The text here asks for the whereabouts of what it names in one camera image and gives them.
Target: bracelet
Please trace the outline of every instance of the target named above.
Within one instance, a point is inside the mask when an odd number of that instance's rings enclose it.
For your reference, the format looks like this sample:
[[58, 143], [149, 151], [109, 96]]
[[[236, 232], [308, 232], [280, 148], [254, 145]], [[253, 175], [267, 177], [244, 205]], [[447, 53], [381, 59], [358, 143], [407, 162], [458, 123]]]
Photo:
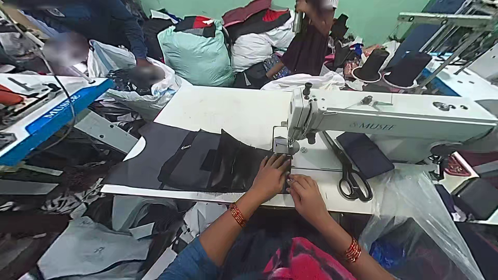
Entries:
[[360, 257], [361, 254], [362, 254], [362, 249], [358, 244], [358, 241], [356, 241], [356, 239], [353, 238], [351, 245], [349, 245], [349, 248], [344, 252], [344, 257], [346, 258], [346, 261], [354, 263]]
[[234, 219], [237, 221], [237, 223], [240, 225], [240, 227], [245, 227], [246, 226], [246, 219], [244, 216], [242, 216], [241, 211], [237, 208], [237, 205], [235, 203], [230, 204], [230, 212], [232, 213], [232, 216]]

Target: light blue sack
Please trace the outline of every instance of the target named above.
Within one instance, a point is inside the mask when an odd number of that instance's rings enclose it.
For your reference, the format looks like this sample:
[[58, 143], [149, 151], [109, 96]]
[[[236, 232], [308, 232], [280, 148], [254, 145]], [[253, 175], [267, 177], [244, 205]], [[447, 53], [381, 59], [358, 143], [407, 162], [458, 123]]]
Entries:
[[193, 85], [227, 87], [235, 76], [221, 31], [215, 20], [215, 37], [206, 38], [185, 32], [175, 32], [171, 26], [157, 35], [166, 65]]

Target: blue sleeve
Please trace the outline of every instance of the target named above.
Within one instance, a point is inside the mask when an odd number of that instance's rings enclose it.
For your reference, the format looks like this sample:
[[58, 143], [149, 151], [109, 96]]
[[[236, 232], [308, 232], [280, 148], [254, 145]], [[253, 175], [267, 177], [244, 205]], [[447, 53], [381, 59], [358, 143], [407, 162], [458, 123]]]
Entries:
[[131, 45], [131, 52], [135, 58], [147, 57], [147, 46], [143, 38], [142, 27], [136, 22], [136, 18], [126, 9], [125, 4], [120, 0], [105, 0], [102, 4], [106, 5], [111, 11], [111, 16], [123, 23], [124, 33]]
[[208, 258], [199, 238], [194, 239], [157, 280], [215, 280], [220, 269]]

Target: green wall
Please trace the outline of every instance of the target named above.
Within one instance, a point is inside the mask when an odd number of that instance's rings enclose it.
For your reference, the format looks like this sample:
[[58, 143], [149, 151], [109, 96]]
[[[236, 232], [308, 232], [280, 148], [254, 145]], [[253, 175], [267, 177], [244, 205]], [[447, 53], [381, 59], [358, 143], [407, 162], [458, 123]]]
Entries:
[[[170, 13], [206, 15], [221, 18], [228, 10], [244, 6], [250, 0], [141, 0], [144, 11], [166, 8]], [[348, 26], [354, 35], [364, 39], [365, 45], [382, 44], [394, 31], [401, 11], [422, 11], [429, 0], [339, 0], [336, 16], [349, 16]], [[294, 7], [294, 0], [273, 0], [275, 5]], [[398, 37], [409, 28], [408, 23], [399, 27]]]

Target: dark blue shirt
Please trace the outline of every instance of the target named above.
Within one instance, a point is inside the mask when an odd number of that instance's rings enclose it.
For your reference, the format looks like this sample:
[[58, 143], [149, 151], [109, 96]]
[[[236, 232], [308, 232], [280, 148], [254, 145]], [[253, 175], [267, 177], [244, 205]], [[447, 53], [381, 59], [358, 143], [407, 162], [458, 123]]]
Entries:
[[74, 31], [104, 44], [123, 45], [136, 58], [147, 56], [143, 32], [120, 0], [86, 0], [51, 10], [24, 10], [58, 32]]

